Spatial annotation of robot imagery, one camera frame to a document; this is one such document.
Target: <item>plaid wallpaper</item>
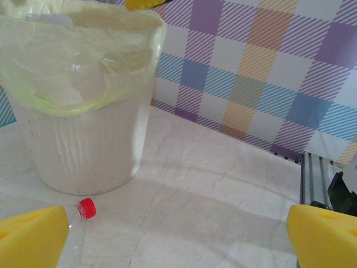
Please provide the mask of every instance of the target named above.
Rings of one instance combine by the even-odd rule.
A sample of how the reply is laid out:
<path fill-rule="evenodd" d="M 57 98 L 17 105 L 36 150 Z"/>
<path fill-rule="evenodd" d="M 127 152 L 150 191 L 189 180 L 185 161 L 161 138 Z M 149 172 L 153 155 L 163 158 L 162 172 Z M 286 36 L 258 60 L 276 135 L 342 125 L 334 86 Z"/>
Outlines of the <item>plaid wallpaper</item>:
<path fill-rule="evenodd" d="M 357 0 L 174 0 L 156 11 L 168 34 L 153 106 L 290 159 L 353 157 Z M 0 91 L 0 126 L 14 120 Z"/>

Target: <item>trash can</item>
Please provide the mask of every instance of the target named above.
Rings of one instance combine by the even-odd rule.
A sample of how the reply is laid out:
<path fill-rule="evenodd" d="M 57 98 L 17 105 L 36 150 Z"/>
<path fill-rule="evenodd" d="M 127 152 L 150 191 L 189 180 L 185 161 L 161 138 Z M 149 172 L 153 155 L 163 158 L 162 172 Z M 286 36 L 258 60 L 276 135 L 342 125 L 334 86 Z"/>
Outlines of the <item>trash can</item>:
<path fill-rule="evenodd" d="M 166 25 L 104 3 L 31 5 L 0 16 L 0 84 L 38 173 L 68 194 L 117 188 L 140 166 Z M 28 22 L 30 10 L 73 25 Z"/>

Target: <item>plastic bag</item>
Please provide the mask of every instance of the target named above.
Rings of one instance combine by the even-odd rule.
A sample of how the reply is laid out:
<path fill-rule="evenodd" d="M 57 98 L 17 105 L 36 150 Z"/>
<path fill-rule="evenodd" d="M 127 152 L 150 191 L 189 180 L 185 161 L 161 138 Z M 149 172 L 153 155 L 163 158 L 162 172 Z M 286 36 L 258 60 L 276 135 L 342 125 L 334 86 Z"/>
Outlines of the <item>plastic bag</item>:
<path fill-rule="evenodd" d="M 132 97 L 153 78 L 166 35 L 156 12 L 79 0 L 0 4 L 0 85 L 22 106 L 82 114 Z M 73 27 L 28 22 L 62 14 Z"/>

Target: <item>marble countertop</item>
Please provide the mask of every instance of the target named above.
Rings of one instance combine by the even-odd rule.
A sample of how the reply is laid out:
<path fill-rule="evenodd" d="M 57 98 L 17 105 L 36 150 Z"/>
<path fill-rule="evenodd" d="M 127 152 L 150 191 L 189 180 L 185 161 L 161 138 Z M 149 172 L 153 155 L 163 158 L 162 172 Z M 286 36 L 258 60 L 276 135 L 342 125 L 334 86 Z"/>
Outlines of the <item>marble countertop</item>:
<path fill-rule="evenodd" d="M 93 196 L 80 267 L 296 267 L 299 192 L 297 164 L 152 108 L 138 173 Z M 82 198 L 40 180 L 16 123 L 0 129 L 0 195 L 2 214 Z"/>

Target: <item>plastic bottle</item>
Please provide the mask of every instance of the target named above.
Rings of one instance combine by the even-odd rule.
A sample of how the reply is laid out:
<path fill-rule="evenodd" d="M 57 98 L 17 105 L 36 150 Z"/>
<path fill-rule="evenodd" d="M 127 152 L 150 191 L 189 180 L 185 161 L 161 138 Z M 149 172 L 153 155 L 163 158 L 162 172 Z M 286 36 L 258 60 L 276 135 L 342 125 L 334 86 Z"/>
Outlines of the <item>plastic bottle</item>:
<path fill-rule="evenodd" d="M 81 266 L 84 245 L 84 222 L 93 218 L 97 210 L 90 198 L 85 198 L 76 205 L 64 205 L 69 220 L 69 234 L 64 245 L 58 268 Z"/>

